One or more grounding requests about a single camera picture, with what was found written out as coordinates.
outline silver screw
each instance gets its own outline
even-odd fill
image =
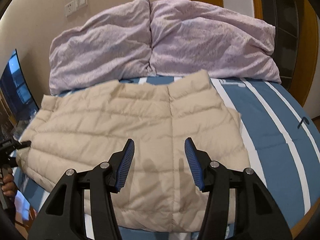
[[[245,169],[245,172],[246,172],[247,174],[249,174],[249,175],[252,175],[252,174],[254,173],[253,169],[251,169],[251,168],[246,168],[246,169]]]
[[[102,168],[102,169],[106,169],[106,168],[108,168],[109,167],[109,163],[107,163],[107,162],[104,162],[104,163],[101,163],[100,164],[100,167]]]
[[[219,167],[219,163],[216,161],[210,162],[210,166],[213,168],[218,168]]]
[[[73,170],[73,169],[69,169],[69,170],[66,171],[66,175],[67,176],[71,176],[74,173],[75,173],[75,170]]]

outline wall switch panel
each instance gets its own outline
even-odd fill
[[[69,15],[73,14],[80,8],[85,7],[87,5],[88,5],[88,0],[73,0],[65,5],[64,7],[65,15],[68,17]]]

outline finger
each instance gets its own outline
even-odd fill
[[[9,182],[7,184],[5,184],[4,186],[1,187],[3,192],[6,192],[8,190],[15,190],[16,189],[16,185],[14,182]]]
[[[3,183],[7,184],[8,182],[14,181],[14,176],[12,174],[5,175],[3,178]]]
[[[7,197],[12,197],[14,198],[16,196],[16,192],[14,192],[13,190],[9,190],[3,193],[3,195],[7,196]]]

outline blue and white striped bedsheet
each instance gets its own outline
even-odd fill
[[[180,77],[148,77],[122,80],[154,85],[169,84]],[[320,134],[299,103],[279,84],[251,79],[211,79],[225,105],[242,115],[241,134],[256,171],[292,228],[320,197]],[[302,117],[309,125],[297,126]],[[15,181],[26,199],[40,209],[48,196],[19,169]],[[86,216],[92,238],[90,216]],[[124,240],[195,239],[197,234],[150,233],[121,228]]]

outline curved screen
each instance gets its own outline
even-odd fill
[[[22,74],[17,50],[4,69],[0,88],[17,122],[30,120],[30,116],[39,110]]]

